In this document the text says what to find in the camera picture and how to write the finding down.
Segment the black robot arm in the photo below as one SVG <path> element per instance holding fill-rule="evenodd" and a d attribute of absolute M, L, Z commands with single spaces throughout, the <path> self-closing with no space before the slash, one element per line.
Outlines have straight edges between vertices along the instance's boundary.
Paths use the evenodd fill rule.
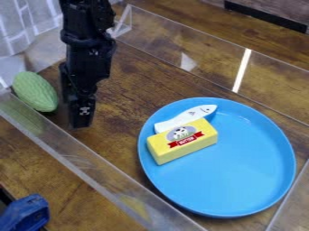
<path fill-rule="evenodd" d="M 107 30 L 115 12 L 109 0 L 59 0 L 63 13 L 60 40 L 67 58 L 59 65 L 62 97 L 73 128 L 89 127 L 95 111 L 97 83 L 110 77 L 117 41 Z"/>

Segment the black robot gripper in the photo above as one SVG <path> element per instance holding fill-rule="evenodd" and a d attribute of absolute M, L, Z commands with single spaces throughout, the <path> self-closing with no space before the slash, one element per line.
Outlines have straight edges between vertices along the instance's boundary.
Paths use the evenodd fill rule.
<path fill-rule="evenodd" d="M 97 83 L 110 77 L 114 41 L 94 47 L 67 46 L 67 59 L 59 64 L 62 97 L 69 104 L 73 128 L 93 124 Z"/>

